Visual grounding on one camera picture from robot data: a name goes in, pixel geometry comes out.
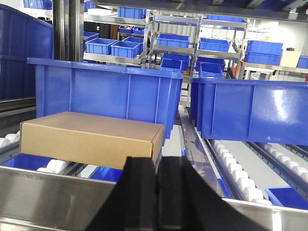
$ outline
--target stacked blue bin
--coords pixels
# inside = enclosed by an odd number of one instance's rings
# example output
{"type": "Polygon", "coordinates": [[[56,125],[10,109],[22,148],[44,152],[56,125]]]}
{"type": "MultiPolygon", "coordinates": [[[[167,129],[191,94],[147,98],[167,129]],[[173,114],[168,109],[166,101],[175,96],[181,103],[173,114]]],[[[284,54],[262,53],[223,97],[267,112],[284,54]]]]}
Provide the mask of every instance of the stacked blue bin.
{"type": "Polygon", "coordinates": [[[247,44],[245,62],[279,65],[283,43],[250,40],[247,44]]]}
{"type": "Polygon", "coordinates": [[[53,58],[52,25],[2,4],[0,15],[0,100],[35,96],[27,58],[53,58]]]}
{"type": "Polygon", "coordinates": [[[192,119],[197,119],[202,138],[308,145],[306,83],[219,78],[191,82],[192,119]]]}
{"type": "Polygon", "coordinates": [[[30,58],[36,64],[37,117],[64,111],[165,125],[170,138],[182,74],[30,58]]]}

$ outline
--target metal bar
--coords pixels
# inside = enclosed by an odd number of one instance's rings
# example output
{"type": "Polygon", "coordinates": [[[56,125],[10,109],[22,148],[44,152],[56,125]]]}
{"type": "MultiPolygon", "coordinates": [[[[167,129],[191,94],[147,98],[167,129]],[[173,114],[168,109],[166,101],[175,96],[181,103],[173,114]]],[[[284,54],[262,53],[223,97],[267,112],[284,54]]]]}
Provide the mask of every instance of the metal bar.
{"type": "Polygon", "coordinates": [[[218,59],[232,59],[238,60],[240,58],[240,53],[231,53],[223,51],[210,51],[210,50],[197,50],[197,56],[199,57],[210,57],[218,59]]]}
{"type": "Polygon", "coordinates": [[[287,3],[282,7],[282,11],[290,12],[293,9],[296,9],[297,7],[301,7],[303,5],[306,5],[308,3],[307,0],[296,0],[291,3],[287,3]]]}
{"type": "Polygon", "coordinates": [[[220,6],[223,3],[223,0],[212,0],[212,6],[220,6]]]}
{"type": "Polygon", "coordinates": [[[94,23],[116,24],[116,25],[130,25],[130,26],[144,26],[146,24],[145,19],[122,18],[116,16],[101,16],[101,15],[91,15],[91,14],[84,14],[84,21],[94,22],[94,23]]]}
{"type": "Polygon", "coordinates": [[[216,153],[214,152],[214,148],[210,140],[204,139],[205,146],[209,153],[211,154],[212,160],[214,161],[215,166],[218,169],[218,172],[226,184],[229,192],[231,193],[232,197],[237,200],[245,200],[245,196],[238,187],[238,184],[234,180],[232,174],[229,172],[228,168],[224,165],[223,161],[217,157],[216,153]]]}
{"type": "Polygon", "coordinates": [[[255,67],[255,68],[263,68],[263,69],[269,69],[269,70],[289,71],[289,72],[298,72],[298,73],[307,73],[308,74],[308,69],[297,68],[297,67],[287,67],[287,66],[243,62],[243,69],[244,69],[244,67],[255,67]]]}
{"type": "Polygon", "coordinates": [[[125,57],[105,55],[105,54],[94,54],[87,52],[84,53],[84,59],[106,62],[106,63],[115,63],[115,64],[140,65],[141,64],[140,57],[141,55],[138,55],[136,58],[125,58],[125,57]]]}
{"type": "Polygon", "coordinates": [[[16,109],[22,109],[26,107],[34,107],[34,106],[35,106],[35,98],[3,100],[0,101],[0,113],[16,109]]]}
{"type": "Polygon", "coordinates": [[[188,112],[184,106],[179,106],[179,115],[183,131],[184,144],[187,151],[187,157],[194,169],[200,174],[203,180],[221,197],[224,193],[220,183],[214,173],[214,170],[207,158],[205,149],[196,134],[192,122],[189,119],[188,112]]]}
{"type": "Polygon", "coordinates": [[[248,9],[256,9],[262,2],[264,2],[264,0],[250,0],[247,3],[246,8],[248,8],[248,9]]]}
{"type": "Polygon", "coordinates": [[[296,190],[302,197],[308,200],[308,184],[297,176],[292,170],[288,169],[284,164],[279,162],[265,149],[261,148],[257,143],[244,142],[264,163],[276,172],[285,182],[287,182],[294,190],[296,190]]]}
{"type": "Polygon", "coordinates": [[[301,148],[300,146],[292,145],[292,144],[281,144],[281,146],[290,150],[291,152],[293,152],[295,155],[299,156],[300,158],[308,161],[308,151],[301,148]]]}
{"type": "Polygon", "coordinates": [[[0,148],[0,165],[13,159],[19,154],[19,142],[14,142],[8,146],[0,148]]]}

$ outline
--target shelf unit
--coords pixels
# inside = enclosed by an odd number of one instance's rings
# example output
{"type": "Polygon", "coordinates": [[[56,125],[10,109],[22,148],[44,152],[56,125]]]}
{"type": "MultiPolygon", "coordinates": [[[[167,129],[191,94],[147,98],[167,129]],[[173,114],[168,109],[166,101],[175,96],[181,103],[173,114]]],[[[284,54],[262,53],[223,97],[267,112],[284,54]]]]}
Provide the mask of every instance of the shelf unit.
{"type": "Polygon", "coordinates": [[[242,68],[239,73],[240,78],[248,79],[251,68],[257,68],[265,71],[289,71],[289,72],[298,72],[298,73],[307,73],[308,69],[306,68],[297,68],[297,67],[287,67],[287,66],[279,66],[279,65],[270,65],[270,64],[256,64],[256,63],[247,63],[241,62],[242,68]]]}

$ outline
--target blue bin rim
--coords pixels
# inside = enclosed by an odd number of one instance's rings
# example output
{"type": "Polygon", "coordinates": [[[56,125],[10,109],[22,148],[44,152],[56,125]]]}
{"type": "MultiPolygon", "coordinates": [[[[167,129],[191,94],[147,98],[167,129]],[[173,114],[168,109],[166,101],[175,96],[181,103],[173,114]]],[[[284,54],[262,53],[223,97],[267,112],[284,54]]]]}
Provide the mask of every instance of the blue bin rim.
{"type": "Polygon", "coordinates": [[[112,47],[123,47],[123,46],[119,46],[118,43],[128,43],[128,44],[135,44],[134,47],[125,47],[126,49],[135,49],[136,47],[140,46],[140,43],[139,42],[131,42],[131,41],[117,41],[115,43],[113,43],[111,46],[112,47]]]}
{"type": "Polygon", "coordinates": [[[94,45],[102,45],[102,46],[109,46],[109,45],[111,45],[111,44],[113,44],[113,43],[116,43],[117,42],[117,40],[115,40],[115,39],[107,39],[107,38],[94,38],[94,39],[92,39],[92,40],[90,40],[90,41],[88,41],[88,42],[86,42],[86,44],[94,44],[94,45]],[[96,43],[95,41],[109,41],[109,43],[107,43],[107,44],[101,44],[101,43],[96,43]]]}
{"type": "Polygon", "coordinates": [[[112,72],[131,74],[131,75],[158,76],[165,78],[183,79],[183,75],[180,72],[171,73],[154,69],[112,66],[105,64],[88,64],[88,63],[79,63],[72,61],[54,60],[54,59],[28,58],[28,64],[61,66],[61,67],[87,69],[95,71],[112,71],[112,72]]]}
{"type": "Polygon", "coordinates": [[[202,78],[199,77],[199,80],[194,80],[195,78],[191,78],[192,81],[196,81],[199,83],[209,83],[209,84],[233,84],[233,85],[255,85],[255,86],[276,86],[280,87],[281,90],[284,87],[303,87],[308,88],[308,83],[306,82],[291,82],[291,81],[261,81],[261,80],[249,80],[249,79],[227,79],[227,78],[202,78]]]}
{"type": "Polygon", "coordinates": [[[41,23],[41,24],[43,24],[43,25],[45,25],[45,26],[48,26],[48,27],[50,27],[50,28],[53,28],[53,26],[50,25],[49,23],[46,23],[46,22],[44,22],[44,21],[42,21],[42,20],[40,20],[40,19],[34,18],[34,17],[32,17],[32,16],[30,16],[30,15],[28,15],[28,14],[26,14],[26,13],[23,13],[23,12],[17,10],[17,9],[14,9],[13,7],[10,7],[10,6],[4,5],[4,4],[0,4],[0,10],[10,11],[10,12],[12,12],[12,13],[15,13],[15,14],[18,14],[18,15],[20,15],[20,16],[23,16],[23,17],[25,17],[25,18],[27,18],[27,19],[30,19],[31,21],[35,21],[35,22],[37,22],[37,23],[41,23]]]}

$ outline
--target white roller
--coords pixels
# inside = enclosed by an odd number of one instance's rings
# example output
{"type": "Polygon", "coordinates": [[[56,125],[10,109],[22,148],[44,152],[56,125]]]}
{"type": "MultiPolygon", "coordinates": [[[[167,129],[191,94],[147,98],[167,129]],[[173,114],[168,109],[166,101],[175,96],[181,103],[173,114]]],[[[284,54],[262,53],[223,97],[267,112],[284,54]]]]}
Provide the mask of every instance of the white roller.
{"type": "Polygon", "coordinates": [[[9,145],[11,142],[9,139],[6,138],[0,138],[0,147],[4,147],[6,145],[9,145]]]}
{"type": "Polygon", "coordinates": [[[248,178],[248,173],[243,170],[235,170],[232,172],[233,179],[237,182],[239,178],[248,178]]]}
{"type": "Polygon", "coordinates": [[[280,155],[280,156],[278,157],[278,160],[279,160],[281,163],[284,164],[287,160],[291,160],[291,158],[288,157],[288,156],[286,156],[286,155],[280,155]]]}
{"type": "Polygon", "coordinates": [[[230,157],[230,158],[233,158],[233,155],[231,153],[227,153],[227,152],[223,152],[221,154],[221,159],[224,159],[226,157],[230,157]]]}
{"type": "Polygon", "coordinates": [[[66,162],[65,161],[53,159],[53,160],[49,161],[49,163],[47,164],[46,168],[54,170],[55,173],[59,173],[65,167],[66,167],[66,162]]]}
{"type": "Polygon", "coordinates": [[[242,170],[242,166],[240,164],[230,163],[228,164],[228,170],[230,173],[234,172],[235,170],[242,170]]]}
{"type": "Polygon", "coordinates": [[[266,147],[266,151],[268,151],[269,153],[272,153],[274,151],[278,151],[277,148],[273,148],[273,147],[266,147]]]}
{"type": "Polygon", "coordinates": [[[273,205],[271,203],[271,201],[268,201],[268,200],[265,200],[265,199],[252,199],[251,202],[254,202],[254,203],[258,203],[258,204],[264,204],[264,205],[273,205]]]}
{"type": "Polygon", "coordinates": [[[215,150],[218,151],[219,148],[226,148],[226,146],[223,143],[215,144],[215,150]]]}
{"type": "Polygon", "coordinates": [[[308,172],[302,173],[302,175],[300,175],[300,177],[301,177],[305,182],[308,183],[308,172]]]}
{"type": "Polygon", "coordinates": [[[7,134],[5,136],[6,139],[10,140],[11,143],[15,142],[15,141],[19,141],[20,135],[18,134],[7,134]]]}
{"type": "Polygon", "coordinates": [[[306,169],[305,167],[301,167],[301,166],[294,166],[292,168],[292,171],[297,174],[297,175],[302,175],[304,172],[308,172],[308,169],[306,169]]]}
{"type": "Polygon", "coordinates": [[[280,151],[274,151],[271,153],[275,158],[278,158],[280,155],[284,155],[282,152],[280,151]]]}
{"type": "Polygon", "coordinates": [[[263,193],[260,189],[257,188],[245,188],[244,196],[247,201],[252,202],[253,199],[263,199],[263,193]]]}
{"type": "Polygon", "coordinates": [[[285,165],[287,166],[287,168],[289,168],[289,169],[292,169],[292,168],[295,167],[295,166],[299,166],[299,163],[296,162],[296,161],[293,161],[293,160],[287,160],[284,164],[285,164],[285,165]]]}
{"type": "Polygon", "coordinates": [[[45,168],[45,167],[40,167],[38,170],[38,172],[48,172],[48,173],[56,173],[54,170],[45,168]]]}
{"type": "Polygon", "coordinates": [[[237,180],[237,184],[239,185],[240,189],[244,191],[245,188],[255,188],[255,182],[253,179],[249,178],[239,178],[237,180]]]}
{"type": "Polygon", "coordinates": [[[219,155],[221,155],[222,153],[229,153],[229,149],[228,148],[219,148],[218,149],[218,153],[219,155]]]}
{"type": "Polygon", "coordinates": [[[236,159],[231,158],[231,157],[226,157],[223,159],[223,163],[225,164],[225,166],[228,166],[230,163],[234,163],[236,164],[236,159]]]}

